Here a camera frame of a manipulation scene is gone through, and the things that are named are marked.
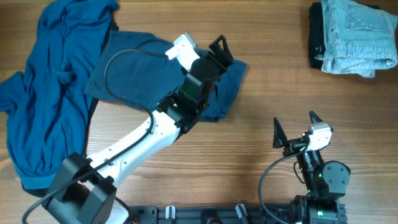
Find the wooden table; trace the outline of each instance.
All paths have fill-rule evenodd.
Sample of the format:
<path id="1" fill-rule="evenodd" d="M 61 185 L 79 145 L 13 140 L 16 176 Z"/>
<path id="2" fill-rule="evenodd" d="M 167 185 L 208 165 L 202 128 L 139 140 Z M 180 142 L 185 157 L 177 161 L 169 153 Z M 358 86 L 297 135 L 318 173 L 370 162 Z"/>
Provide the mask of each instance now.
<path id="1" fill-rule="evenodd" d="M 0 2 L 0 81 L 18 70 L 35 43 L 36 25 L 49 0 Z M 360 1 L 398 14 L 398 1 Z M 140 166 L 118 189 L 129 205 L 258 205 L 264 169 L 282 150 L 272 148 L 272 119 L 288 138 L 297 138 L 314 110 L 335 129 L 324 160 L 351 167 L 347 194 L 349 223 L 398 223 L 398 69 L 373 79 L 328 75 L 307 58 L 311 1 L 124 0 L 115 20 L 121 30 L 152 32 L 173 41 L 191 33 L 201 48 L 224 34 L 236 59 L 248 63 L 239 95 L 226 119 L 199 123 L 173 146 Z M 100 102 L 90 126 L 89 154 L 112 145 L 147 115 Z M 7 116 L 0 113 L 0 223 L 20 223 L 37 198 L 21 189 L 6 149 Z M 266 178 L 264 199 L 289 203 L 305 194 L 283 162 Z M 31 223 L 53 223 L 39 207 Z"/>

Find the folded jeans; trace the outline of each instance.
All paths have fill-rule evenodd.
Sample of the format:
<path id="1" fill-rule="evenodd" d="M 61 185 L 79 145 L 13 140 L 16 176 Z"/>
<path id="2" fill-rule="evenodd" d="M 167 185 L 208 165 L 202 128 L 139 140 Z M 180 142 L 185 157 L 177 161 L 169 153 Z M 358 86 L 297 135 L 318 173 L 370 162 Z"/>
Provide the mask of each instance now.
<path id="1" fill-rule="evenodd" d="M 322 71 L 372 78 L 375 69 L 397 65 L 398 17 L 349 0 L 322 0 L 326 51 Z"/>

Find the wire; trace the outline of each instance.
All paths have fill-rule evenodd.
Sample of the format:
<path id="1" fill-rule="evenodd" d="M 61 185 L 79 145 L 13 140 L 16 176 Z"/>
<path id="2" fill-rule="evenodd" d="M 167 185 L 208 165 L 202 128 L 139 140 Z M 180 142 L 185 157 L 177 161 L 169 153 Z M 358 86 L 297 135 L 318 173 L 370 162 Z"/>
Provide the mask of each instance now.
<path id="1" fill-rule="evenodd" d="M 278 163 L 283 162 L 283 161 L 285 161 L 285 160 L 287 160 L 287 159 L 290 159 L 290 158 L 293 158 L 293 157 L 296 157 L 296 156 L 299 156 L 299 155 L 305 153 L 305 151 L 307 150 L 307 147 L 308 147 L 308 145 L 306 145 L 306 146 L 304 147 L 304 149 L 302 149 L 300 152 L 298 152 L 298 153 L 296 153 L 296 154 L 292 154 L 292 155 L 287 156 L 287 157 L 285 157 L 285 158 L 278 159 L 278 160 L 275 161 L 273 164 L 271 164 L 271 165 L 266 169 L 266 171 L 264 171 L 264 173 L 262 174 L 262 176 L 261 176 L 261 178 L 260 178 L 260 182 L 259 182 L 259 199 L 260 199 L 261 206 L 262 206 L 262 208 L 266 211 L 266 213 L 268 213 L 272 218 L 276 219 L 276 220 L 277 220 L 278 222 L 280 222 L 281 224 L 288 224 L 288 223 L 282 221 L 282 220 L 279 219 L 279 218 L 277 218 L 277 217 L 276 217 L 274 214 L 272 214 L 272 213 L 268 210 L 268 208 L 266 207 L 266 204 L 264 203 L 264 200 L 262 199 L 262 183 L 263 183 L 263 181 L 264 181 L 264 178 L 265 178 L 266 175 L 268 174 L 268 172 L 269 172 L 272 168 L 274 168 L 274 166 L 276 166 Z"/>
<path id="2" fill-rule="evenodd" d="M 215 105 L 217 103 L 217 98 L 218 98 L 218 87 L 217 87 L 217 85 L 214 86 L 214 89 L 216 91 L 216 99 L 214 100 L 214 102 L 210 103 L 207 106 L 213 106 L 213 105 Z"/>
<path id="3" fill-rule="evenodd" d="M 105 87 L 106 87 L 106 91 L 108 91 L 108 93 L 114 97 L 115 99 L 125 102 L 129 105 L 134 105 L 137 106 L 139 108 L 142 108 L 145 112 L 148 113 L 149 118 L 150 118 L 150 124 L 149 124 L 149 128 L 147 129 L 147 131 L 145 132 L 145 134 L 143 134 L 141 136 L 141 138 L 139 138 L 136 142 L 132 143 L 129 147 L 123 149 L 121 152 L 117 153 L 115 156 L 111 157 L 110 159 L 108 159 L 107 161 L 103 162 L 102 164 L 100 164 L 99 166 L 95 167 L 94 169 L 90 170 L 89 172 L 87 172 L 86 174 L 83 174 L 79 177 L 74 178 L 73 180 L 63 184 L 61 187 L 59 187 L 57 190 L 54 190 L 50 193 L 48 193 L 46 196 L 44 196 L 43 198 L 41 198 L 40 200 L 38 200 L 36 203 L 34 203 L 32 206 L 30 206 L 26 212 L 24 213 L 24 215 L 22 216 L 22 223 L 23 224 L 27 224 L 27 217 L 29 216 L 30 213 L 33 212 L 33 210 L 35 210 L 39 205 L 43 204 L 46 200 L 48 200 L 50 197 L 53 197 L 54 195 L 56 195 L 57 193 L 61 192 L 63 189 L 71 186 L 72 184 L 75 184 L 81 180 L 87 179 L 90 175 L 94 174 L 95 172 L 99 171 L 100 169 L 102 169 L 103 167 L 105 167 L 106 165 L 112 163 L 114 160 L 116 160 L 118 157 L 120 157 L 121 155 L 123 155 L 124 153 L 128 152 L 128 150 L 130 150 L 131 148 L 133 148 L 134 146 L 138 145 L 142 140 L 144 140 L 148 134 L 150 134 L 152 132 L 152 128 L 154 126 L 154 115 L 152 114 L 152 112 L 146 108 L 144 105 L 122 98 L 120 96 L 115 95 L 110 89 L 109 89 L 109 85 L 108 85 L 108 70 L 109 70 L 109 65 L 111 64 L 111 62 L 119 55 L 121 54 L 125 54 L 128 52 L 135 52 L 135 53 L 140 53 L 140 54 L 146 54 L 146 55 L 151 55 L 154 57 L 167 57 L 167 55 L 165 54 L 157 54 L 157 53 L 153 53 L 153 52 L 147 52 L 145 50 L 139 50 L 139 49 L 126 49 L 126 50 L 122 50 L 118 53 L 116 53 L 115 55 L 113 55 L 113 57 L 109 60 L 108 64 L 105 67 L 105 71 L 104 71 L 104 81 L 105 81 Z"/>
<path id="4" fill-rule="evenodd" d="M 300 181 L 300 183 L 305 184 L 305 182 L 300 178 L 299 174 L 297 173 L 297 170 L 296 170 L 296 164 L 297 164 L 297 163 L 298 163 L 298 161 L 295 161 L 294 164 L 293 164 L 294 173 L 296 174 L 296 177 L 298 178 L 298 180 Z"/>

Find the black cable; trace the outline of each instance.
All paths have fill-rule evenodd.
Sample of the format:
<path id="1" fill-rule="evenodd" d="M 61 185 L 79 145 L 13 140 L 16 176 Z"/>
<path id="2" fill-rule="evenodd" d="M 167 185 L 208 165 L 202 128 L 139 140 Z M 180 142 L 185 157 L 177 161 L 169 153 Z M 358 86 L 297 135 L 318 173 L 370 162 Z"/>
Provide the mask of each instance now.
<path id="1" fill-rule="evenodd" d="M 308 145 L 306 145 L 305 148 L 304 148 L 303 150 L 301 150 L 300 152 L 298 152 L 298 153 L 296 153 L 296 154 L 292 154 L 292 155 L 287 156 L 287 157 L 285 157 L 285 158 L 278 159 L 278 160 L 275 161 L 273 164 L 271 164 L 271 165 L 266 169 L 266 171 L 264 171 L 264 173 L 262 174 L 262 176 L 261 176 L 261 178 L 260 178 L 260 182 L 259 182 L 259 199 L 260 199 L 261 206 L 262 206 L 262 208 L 264 209 L 264 211 L 265 211 L 266 213 L 268 213 L 272 218 L 275 218 L 275 219 L 276 219 L 278 222 L 280 222 L 281 224 L 288 224 L 288 223 L 282 221 L 282 220 L 279 219 L 279 218 L 277 218 L 277 217 L 276 217 L 274 214 L 272 214 L 272 213 L 268 210 L 268 208 L 266 207 L 266 204 L 264 203 L 264 200 L 262 199 L 262 189 L 261 189 L 261 188 L 262 188 L 262 183 L 263 183 L 263 181 L 264 181 L 264 178 L 265 178 L 266 175 L 268 174 L 268 172 L 269 172 L 272 168 L 274 168 L 274 166 L 276 166 L 278 163 L 283 162 L 283 161 L 285 161 L 285 160 L 287 160 L 287 159 L 290 159 L 290 158 L 293 158 L 293 157 L 296 157 L 296 156 L 299 156 L 299 155 L 305 153 L 305 151 L 307 150 L 307 147 L 308 147 Z"/>
<path id="2" fill-rule="evenodd" d="M 213 105 L 215 105 L 217 103 L 217 98 L 218 98 L 218 87 L 217 87 L 217 85 L 214 86 L 214 89 L 216 91 L 216 99 L 214 100 L 214 102 L 208 104 L 207 106 L 213 106 Z"/>
<path id="3" fill-rule="evenodd" d="M 300 178 L 299 174 L 297 173 L 297 170 L 296 170 L 296 164 L 297 164 L 297 163 L 298 163 L 298 161 L 295 161 L 294 164 L 293 164 L 294 173 L 296 174 L 296 177 L 298 178 L 298 180 L 300 181 L 300 183 L 305 184 L 305 182 Z"/>
<path id="4" fill-rule="evenodd" d="M 135 53 L 140 53 L 140 54 L 146 54 L 146 55 L 151 55 L 151 56 L 155 56 L 155 57 L 167 57 L 167 55 L 165 54 L 157 54 L 157 53 L 153 53 L 153 52 L 147 52 L 145 50 L 138 50 L 138 49 L 126 49 L 126 50 L 122 50 L 118 53 L 116 53 L 115 55 L 113 55 L 113 57 L 109 60 L 108 64 L 105 67 L 105 71 L 104 71 L 104 81 L 105 81 L 105 87 L 106 90 L 108 91 L 108 93 L 114 97 L 115 99 L 119 100 L 119 101 L 123 101 L 129 105 L 134 105 L 134 106 L 138 106 L 139 108 L 142 108 L 145 112 L 148 113 L 149 118 L 150 118 L 150 124 L 149 124 L 149 128 L 147 129 L 147 131 L 145 132 L 145 134 L 143 134 L 141 136 L 141 138 L 139 138 L 136 142 L 132 143 L 129 147 L 123 149 L 121 152 L 117 153 L 115 156 L 111 157 L 110 159 L 108 159 L 107 161 L 103 162 L 102 164 L 100 164 L 99 166 L 95 167 L 94 169 L 90 170 L 89 172 L 87 172 L 84 175 L 81 175 L 79 177 L 74 178 L 73 180 L 67 182 L 66 184 L 63 184 L 61 187 L 59 187 L 57 190 L 54 190 L 53 192 L 50 192 L 49 194 L 47 194 L 46 196 L 44 196 L 43 198 L 41 198 L 40 200 L 38 200 L 36 203 L 34 203 L 32 206 L 30 206 L 26 212 L 24 213 L 24 215 L 22 216 L 22 223 L 23 224 L 27 224 L 27 217 L 29 216 L 30 213 L 33 212 L 33 210 L 35 210 L 35 208 L 37 208 L 39 205 L 41 205 L 42 203 L 44 203 L 46 200 L 48 200 L 50 197 L 53 197 L 54 195 L 56 195 L 57 193 L 61 192 L 63 189 L 71 186 L 72 184 L 75 184 L 83 179 L 88 178 L 90 175 L 94 174 L 95 172 L 99 171 L 100 169 L 102 169 L 103 167 L 105 167 L 106 165 L 110 164 L 111 162 L 113 162 L 114 160 L 116 160 L 118 157 L 120 157 L 121 155 L 123 155 L 124 153 L 128 152 L 128 150 L 130 150 L 131 148 L 133 148 L 134 146 L 136 146 L 137 144 L 139 144 L 142 140 L 144 140 L 148 134 L 150 134 L 152 132 L 152 128 L 154 126 L 154 116 L 152 114 L 152 112 L 146 108 L 144 105 L 140 104 L 140 103 L 136 103 L 134 101 L 131 100 L 127 100 L 125 98 L 122 98 L 120 96 L 115 95 L 108 86 L 108 70 L 109 70 L 109 65 L 111 64 L 111 62 L 119 55 L 121 54 L 125 54 L 127 52 L 135 52 Z"/>

